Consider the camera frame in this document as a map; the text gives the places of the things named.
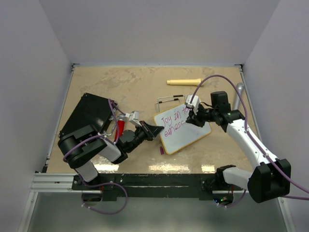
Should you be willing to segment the yellow framed whiteboard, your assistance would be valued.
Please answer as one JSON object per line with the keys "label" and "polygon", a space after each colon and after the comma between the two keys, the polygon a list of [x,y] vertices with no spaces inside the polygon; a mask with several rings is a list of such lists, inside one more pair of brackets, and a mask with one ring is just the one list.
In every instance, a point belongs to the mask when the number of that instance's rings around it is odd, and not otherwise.
{"label": "yellow framed whiteboard", "polygon": [[165,152],[169,155],[211,134],[211,126],[208,122],[202,128],[185,124],[188,114],[189,109],[185,104],[179,104],[153,117],[157,126],[164,127],[160,132],[160,139]]}

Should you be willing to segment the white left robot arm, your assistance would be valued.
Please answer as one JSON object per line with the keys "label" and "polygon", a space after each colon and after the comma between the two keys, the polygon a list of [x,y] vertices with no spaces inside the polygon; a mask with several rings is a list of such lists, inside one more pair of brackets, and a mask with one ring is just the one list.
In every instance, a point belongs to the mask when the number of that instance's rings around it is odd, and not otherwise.
{"label": "white left robot arm", "polygon": [[152,141],[164,129],[140,121],[136,130],[125,130],[117,141],[110,141],[91,126],[85,126],[63,136],[57,143],[64,155],[63,160],[83,179],[88,189],[96,189],[100,184],[98,171],[91,159],[101,155],[113,164],[119,164],[145,140]]}

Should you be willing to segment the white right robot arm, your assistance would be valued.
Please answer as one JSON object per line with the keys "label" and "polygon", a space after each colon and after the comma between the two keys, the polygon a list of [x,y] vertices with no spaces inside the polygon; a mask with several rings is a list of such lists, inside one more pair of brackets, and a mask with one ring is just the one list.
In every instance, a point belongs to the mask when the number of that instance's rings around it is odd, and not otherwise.
{"label": "white right robot arm", "polygon": [[220,126],[239,145],[254,168],[248,172],[227,165],[217,168],[215,184],[221,190],[234,185],[247,190],[252,199],[262,203],[290,192],[291,165],[286,159],[278,159],[255,136],[239,110],[232,110],[224,91],[211,93],[211,106],[203,107],[198,96],[189,95],[185,101],[189,109],[187,123],[203,127],[207,122]]}

